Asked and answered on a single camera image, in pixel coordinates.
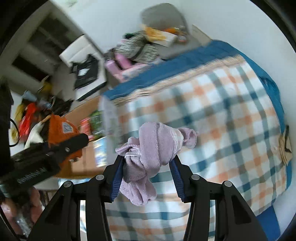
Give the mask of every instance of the black clamp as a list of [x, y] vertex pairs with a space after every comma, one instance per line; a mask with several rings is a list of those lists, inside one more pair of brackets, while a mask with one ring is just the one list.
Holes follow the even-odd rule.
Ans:
[[26, 192], [33, 185], [56, 175], [59, 164], [66, 157], [89, 142], [86, 134], [79, 134], [49, 148], [48, 143], [34, 144], [11, 157], [13, 169], [0, 177], [0, 196], [11, 198]]
[[[74, 185], [67, 181], [57, 191], [32, 229], [28, 241], [80, 241], [80, 200], [86, 200], [86, 231], [88, 241], [111, 241], [105, 202], [117, 197], [123, 177], [124, 157], [117, 156], [86, 183]], [[250, 207], [230, 181], [207, 182], [178, 156], [170, 162], [178, 196], [191, 202], [183, 240], [208, 240], [210, 200], [216, 202], [215, 241], [267, 241], [264, 231]]]

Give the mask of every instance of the label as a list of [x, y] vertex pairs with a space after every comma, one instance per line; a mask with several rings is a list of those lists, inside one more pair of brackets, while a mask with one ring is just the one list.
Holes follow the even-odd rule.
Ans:
[[81, 69], [78, 72], [78, 76], [84, 76], [90, 69]]
[[179, 35], [178, 38], [179, 38], [179, 42], [185, 43], [187, 41], [187, 38], [184, 35]]
[[62, 122], [63, 133], [73, 133], [73, 127], [69, 125], [67, 122]]
[[38, 170], [34, 171], [34, 172], [30, 172], [29, 174], [25, 175], [22, 178], [18, 178], [17, 182], [19, 184], [25, 183], [27, 181], [30, 181], [31, 179], [33, 179], [34, 177], [37, 177], [39, 175], [41, 175], [42, 173], [47, 172], [45, 167], [39, 168]]

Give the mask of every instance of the striped fabric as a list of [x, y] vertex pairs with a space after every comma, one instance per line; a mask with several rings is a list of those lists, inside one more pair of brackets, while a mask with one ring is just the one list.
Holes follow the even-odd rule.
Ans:
[[[249, 66], [237, 55], [162, 80], [112, 101], [124, 141], [138, 137], [147, 121], [199, 133], [194, 149], [183, 148], [181, 162], [211, 182], [230, 180], [255, 215], [286, 189], [286, 167], [279, 152], [280, 126], [270, 98]], [[169, 167], [150, 179], [157, 198], [132, 205], [119, 194], [106, 204], [113, 240], [182, 240], [190, 204], [177, 197]], [[210, 240], [215, 233], [210, 209]]]

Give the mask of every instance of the pink bottle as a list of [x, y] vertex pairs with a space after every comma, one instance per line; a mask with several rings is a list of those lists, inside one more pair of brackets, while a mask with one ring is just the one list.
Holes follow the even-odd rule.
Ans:
[[115, 53], [115, 58], [117, 62], [120, 64], [121, 68], [129, 69], [130, 67], [132, 67], [130, 60], [126, 58], [124, 55]]
[[108, 59], [105, 62], [105, 67], [108, 69], [108, 71], [112, 74], [120, 74], [120, 69], [116, 65], [115, 61], [113, 59]]

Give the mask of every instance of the black cable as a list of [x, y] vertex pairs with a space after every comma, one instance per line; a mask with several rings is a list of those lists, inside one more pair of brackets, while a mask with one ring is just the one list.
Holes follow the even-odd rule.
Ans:
[[9, 147], [14, 147], [14, 146], [16, 146], [16, 145], [19, 143], [19, 141], [20, 141], [20, 132], [19, 132], [18, 127], [17, 127], [16, 123], [14, 122], [14, 120], [11, 119], [11, 118], [10, 118], [9, 120], [14, 124], [15, 128], [17, 129], [17, 136], [18, 136], [17, 143], [12, 144], [12, 145], [9, 145]]

